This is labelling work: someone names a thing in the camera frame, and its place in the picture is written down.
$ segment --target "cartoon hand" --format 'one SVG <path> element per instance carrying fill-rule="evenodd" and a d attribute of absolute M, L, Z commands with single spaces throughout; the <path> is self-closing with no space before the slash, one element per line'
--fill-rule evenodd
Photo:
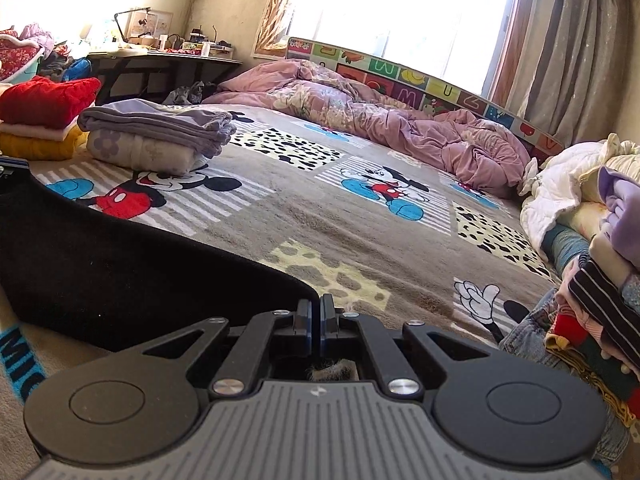
<path fill-rule="evenodd" d="M 454 287 L 460 295 L 460 303 L 472 318 L 483 325 L 494 323 L 494 301 L 500 293 L 500 287 L 487 285 L 480 290 L 472 282 L 456 282 Z"/>
<path fill-rule="evenodd" d="M 361 180 L 363 182 L 368 182 L 367 177 L 359 173 L 355 173 L 354 171 L 351 171 L 351 170 L 345 170 L 344 168 L 342 168 L 340 170 L 340 173 L 345 178 L 352 178 L 353 180 Z"/>
<path fill-rule="evenodd" d="M 410 187 L 403 187 L 402 193 L 404 196 L 409 197 L 416 202 L 428 202 L 429 200 L 423 197 L 420 193 L 418 193 L 415 189 L 411 189 Z"/>

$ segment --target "gray ribbed panel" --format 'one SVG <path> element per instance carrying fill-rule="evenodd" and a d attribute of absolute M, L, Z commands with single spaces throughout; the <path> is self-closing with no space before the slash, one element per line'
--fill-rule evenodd
<path fill-rule="evenodd" d="M 586 463 L 508 472 L 452 448 L 415 404 L 370 383 L 267 381 L 250 399 L 216 403 L 199 430 L 155 460 L 112 470 L 53 460 L 28 480 L 600 480 Z"/>

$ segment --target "yellow folded sweater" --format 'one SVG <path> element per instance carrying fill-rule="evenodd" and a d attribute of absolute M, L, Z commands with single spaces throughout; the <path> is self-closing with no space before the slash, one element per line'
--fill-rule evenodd
<path fill-rule="evenodd" d="M 69 130 L 62 142 L 0 133 L 0 151 L 3 155 L 27 160 L 67 160 L 74 156 L 80 144 L 86 142 L 88 135 L 77 125 Z"/>

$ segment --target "pink comforter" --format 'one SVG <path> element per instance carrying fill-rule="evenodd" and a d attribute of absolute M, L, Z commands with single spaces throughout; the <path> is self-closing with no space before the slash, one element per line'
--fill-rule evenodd
<path fill-rule="evenodd" d="M 203 103 L 279 110 L 411 155 L 496 196 L 508 195 L 530 160 L 501 124 L 463 109 L 430 116 L 303 59 L 258 65 L 218 91 Z"/>

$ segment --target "striped garment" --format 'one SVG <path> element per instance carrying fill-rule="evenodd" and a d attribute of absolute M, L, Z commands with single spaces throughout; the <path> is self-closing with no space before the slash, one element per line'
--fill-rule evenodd
<path fill-rule="evenodd" d="M 640 367 L 640 316 L 627 307 L 613 282 L 591 260 L 580 256 L 580 270 L 569 281 L 580 306 L 603 327 L 609 338 L 636 367 Z"/>

